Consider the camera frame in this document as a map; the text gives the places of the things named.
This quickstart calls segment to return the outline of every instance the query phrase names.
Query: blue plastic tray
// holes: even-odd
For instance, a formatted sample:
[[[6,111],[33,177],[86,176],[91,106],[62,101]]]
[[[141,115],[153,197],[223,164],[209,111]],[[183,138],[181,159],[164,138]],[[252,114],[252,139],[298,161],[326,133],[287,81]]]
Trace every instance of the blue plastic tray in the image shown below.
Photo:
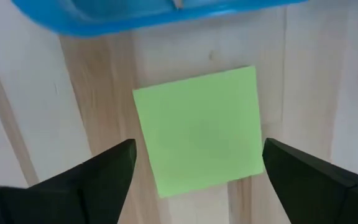
[[[60,34],[90,37],[137,27],[250,11],[306,0],[12,0],[35,22]]]

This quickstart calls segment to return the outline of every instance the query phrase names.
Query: blue container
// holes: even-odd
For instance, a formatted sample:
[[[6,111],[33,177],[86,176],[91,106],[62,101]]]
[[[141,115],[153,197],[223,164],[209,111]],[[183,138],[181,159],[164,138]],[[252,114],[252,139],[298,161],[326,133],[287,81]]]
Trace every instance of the blue container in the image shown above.
[[[138,27],[250,11],[306,0],[12,0],[33,21],[55,32],[91,37]]]

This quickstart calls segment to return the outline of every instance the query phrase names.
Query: wooden table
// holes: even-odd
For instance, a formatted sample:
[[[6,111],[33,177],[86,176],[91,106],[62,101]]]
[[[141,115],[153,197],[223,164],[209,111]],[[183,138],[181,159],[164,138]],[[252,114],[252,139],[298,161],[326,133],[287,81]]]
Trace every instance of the wooden table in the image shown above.
[[[0,184],[34,184],[136,138],[137,168],[119,223],[289,223],[265,174],[158,198],[132,90],[255,65],[264,138],[335,162],[355,2],[314,0],[74,39],[0,0],[0,176],[10,170],[11,177]]]

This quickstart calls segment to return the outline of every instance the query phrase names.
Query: square paper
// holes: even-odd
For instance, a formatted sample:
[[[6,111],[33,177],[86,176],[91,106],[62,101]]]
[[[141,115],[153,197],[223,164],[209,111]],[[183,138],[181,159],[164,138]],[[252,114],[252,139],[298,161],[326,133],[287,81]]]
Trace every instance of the square paper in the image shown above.
[[[263,172],[254,67],[134,91],[160,197]]]

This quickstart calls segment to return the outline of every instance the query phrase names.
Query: sticky note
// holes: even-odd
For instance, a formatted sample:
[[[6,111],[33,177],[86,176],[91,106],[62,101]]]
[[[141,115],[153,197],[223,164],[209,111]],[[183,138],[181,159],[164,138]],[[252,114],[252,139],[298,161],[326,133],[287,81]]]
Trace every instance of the sticky note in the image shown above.
[[[263,172],[254,67],[134,90],[160,197]]]

